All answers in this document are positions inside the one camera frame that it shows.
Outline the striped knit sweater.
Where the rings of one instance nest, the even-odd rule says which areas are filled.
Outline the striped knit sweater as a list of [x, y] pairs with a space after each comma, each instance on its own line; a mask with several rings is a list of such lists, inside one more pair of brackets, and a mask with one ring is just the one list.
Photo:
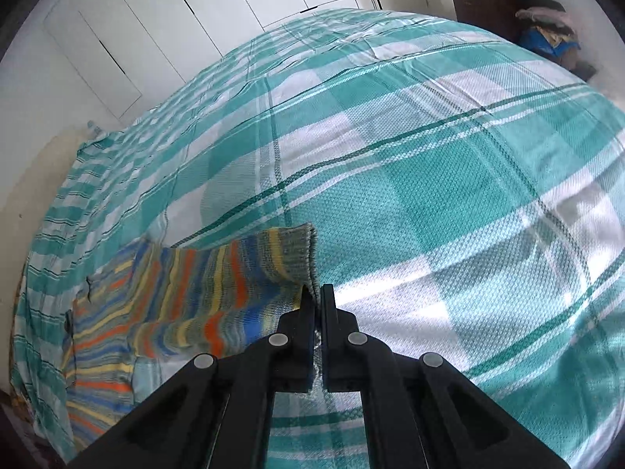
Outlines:
[[311, 224], [195, 250], [141, 239], [86, 278], [64, 320], [61, 371], [77, 451], [149, 390], [143, 364], [239, 354], [299, 308], [314, 277]]

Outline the teal white plaid bedspread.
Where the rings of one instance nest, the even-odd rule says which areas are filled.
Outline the teal white plaid bedspread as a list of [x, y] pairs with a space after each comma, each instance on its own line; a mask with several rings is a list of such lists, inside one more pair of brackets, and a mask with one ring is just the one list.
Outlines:
[[573, 468], [624, 424], [624, 113], [521, 47], [330, 10], [238, 47], [79, 148], [21, 278], [11, 384], [79, 454], [61, 371], [86, 278], [141, 239], [311, 224], [314, 277], [393, 351], [435, 351]]

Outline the cream upholstered headboard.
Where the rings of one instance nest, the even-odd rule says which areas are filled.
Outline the cream upholstered headboard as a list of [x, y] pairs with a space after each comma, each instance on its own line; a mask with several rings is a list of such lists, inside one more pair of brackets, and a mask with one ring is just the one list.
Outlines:
[[20, 177], [1, 209], [1, 391], [8, 393], [9, 345], [23, 265], [46, 210], [75, 161], [79, 146], [94, 139], [93, 126], [54, 137]]

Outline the dark wooden nightstand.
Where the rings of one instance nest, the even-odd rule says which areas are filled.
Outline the dark wooden nightstand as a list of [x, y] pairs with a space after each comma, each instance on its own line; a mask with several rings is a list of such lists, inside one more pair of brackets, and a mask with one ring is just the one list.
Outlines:
[[454, 0], [459, 22], [492, 32], [516, 43], [523, 24], [516, 17], [519, 10], [532, 5], [532, 0]]

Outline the white built-in wardrobe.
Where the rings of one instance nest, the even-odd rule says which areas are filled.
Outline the white built-in wardrobe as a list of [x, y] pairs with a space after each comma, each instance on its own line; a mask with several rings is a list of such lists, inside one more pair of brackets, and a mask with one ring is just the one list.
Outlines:
[[87, 87], [130, 124], [201, 70], [310, 11], [380, 0], [58, 0], [45, 27]]

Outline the pile of clothes on nightstand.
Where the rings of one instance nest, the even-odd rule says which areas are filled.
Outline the pile of clothes on nightstand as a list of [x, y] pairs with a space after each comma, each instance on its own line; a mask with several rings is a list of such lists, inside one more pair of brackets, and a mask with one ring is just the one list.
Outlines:
[[519, 10], [516, 17], [523, 24], [518, 46], [559, 64], [584, 81], [593, 78], [596, 69], [580, 55], [582, 45], [575, 24], [561, 3], [532, 0], [532, 5]]

